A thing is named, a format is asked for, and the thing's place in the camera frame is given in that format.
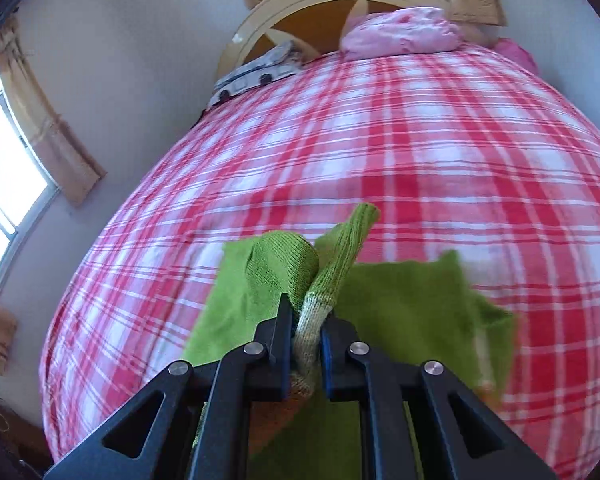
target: window sill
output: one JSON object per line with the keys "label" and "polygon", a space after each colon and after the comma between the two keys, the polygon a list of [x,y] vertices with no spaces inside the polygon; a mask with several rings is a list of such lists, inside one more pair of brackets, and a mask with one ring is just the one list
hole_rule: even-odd
{"label": "window sill", "polygon": [[59,189],[54,184],[49,184],[38,199],[34,202],[33,206],[24,217],[18,230],[18,235],[11,241],[7,248],[2,260],[0,261],[0,294],[2,287],[9,275],[11,266],[16,259],[20,248],[29,237],[30,232],[33,231],[34,227],[42,218],[46,210],[49,208],[54,198],[58,195]]}

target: folded cloth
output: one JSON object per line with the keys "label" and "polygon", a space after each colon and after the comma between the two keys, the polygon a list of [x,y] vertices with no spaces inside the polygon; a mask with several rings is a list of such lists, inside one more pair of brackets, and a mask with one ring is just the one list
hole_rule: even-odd
{"label": "folded cloth", "polygon": [[340,51],[346,61],[353,61],[448,52],[461,43],[460,28],[445,19],[444,10],[411,7],[361,18],[340,40]]}
{"label": "folded cloth", "polygon": [[394,360],[440,360],[494,398],[506,384],[514,320],[469,288],[455,251],[431,263],[352,265],[377,214],[371,205],[358,206],[315,247],[286,232],[225,245],[184,359],[211,362],[250,341],[257,323],[275,316],[282,292],[299,313],[292,399],[252,408],[250,478],[360,476],[357,406],[331,404],[319,389],[311,396],[319,329],[334,304],[361,340]]}
{"label": "folded cloth", "polygon": [[248,62],[219,79],[214,86],[214,94],[206,105],[223,104],[230,98],[244,94],[252,88],[266,86],[279,79],[302,72],[302,48],[289,40],[275,46],[266,54]]}

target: green towel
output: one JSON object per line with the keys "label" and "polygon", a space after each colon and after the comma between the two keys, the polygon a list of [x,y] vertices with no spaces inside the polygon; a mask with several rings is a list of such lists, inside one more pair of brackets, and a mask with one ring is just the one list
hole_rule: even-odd
{"label": "green towel", "polygon": [[[276,315],[286,292],[299,314],[294,386],[309,394],[319,326],[334,305],[360,340],[390,358],[413,364],[436,359],[470,388],[487,383],[501,393],[512,358],[512,315],[471,290],[455,251],[431,263],[352,265],[377,214],[373,206],[358,206],[348,222],[316,240],[315,249],[285,232],[227,243],[183,359],[204,364],[249,342],[257,323]],[[249,477],[360,478],[357,405],[331,404],[317,389],[251,460]]]}

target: window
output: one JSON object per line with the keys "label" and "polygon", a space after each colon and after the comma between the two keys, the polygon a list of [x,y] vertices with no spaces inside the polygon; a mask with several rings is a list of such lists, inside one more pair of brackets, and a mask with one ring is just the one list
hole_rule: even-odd
{"label": "window", "polygon": [[56,187],[16,126],[0,82],[0,281]]}

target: sunlight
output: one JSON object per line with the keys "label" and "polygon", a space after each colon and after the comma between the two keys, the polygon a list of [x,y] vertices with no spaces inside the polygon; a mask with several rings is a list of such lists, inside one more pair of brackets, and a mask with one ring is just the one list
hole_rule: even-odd
{"label": "sunlight", "polygon": [[0,207],[14,225],[19,225],[45,188],[46,180],[0,105]]}

